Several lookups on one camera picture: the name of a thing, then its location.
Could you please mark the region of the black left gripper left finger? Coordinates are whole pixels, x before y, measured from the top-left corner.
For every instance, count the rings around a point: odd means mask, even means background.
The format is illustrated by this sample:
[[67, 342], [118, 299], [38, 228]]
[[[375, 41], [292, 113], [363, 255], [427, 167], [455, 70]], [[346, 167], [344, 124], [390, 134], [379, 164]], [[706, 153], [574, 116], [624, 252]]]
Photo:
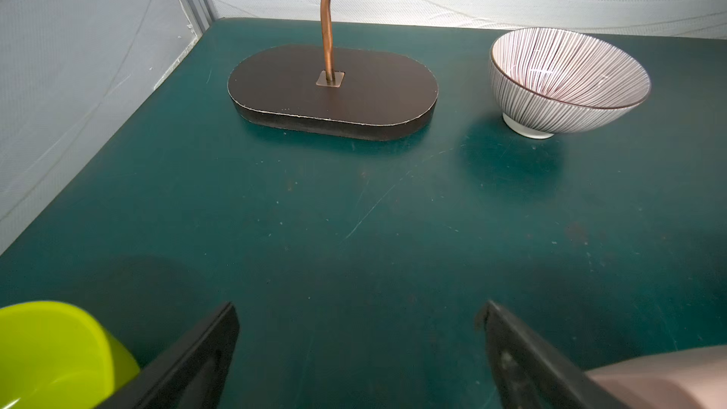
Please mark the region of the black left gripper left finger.
[[240, 323], [225, 302], [103, 401], [100, 408], [216, 408]]

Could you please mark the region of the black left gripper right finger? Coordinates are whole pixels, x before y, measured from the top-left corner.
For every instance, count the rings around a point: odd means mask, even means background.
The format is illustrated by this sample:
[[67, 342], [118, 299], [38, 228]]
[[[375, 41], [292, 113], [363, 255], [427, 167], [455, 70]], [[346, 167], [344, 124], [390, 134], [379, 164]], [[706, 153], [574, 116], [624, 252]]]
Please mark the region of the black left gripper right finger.
[[490, 300], [482, 319], [488, 364], [504, 408], [623, 408], [523, 320]]

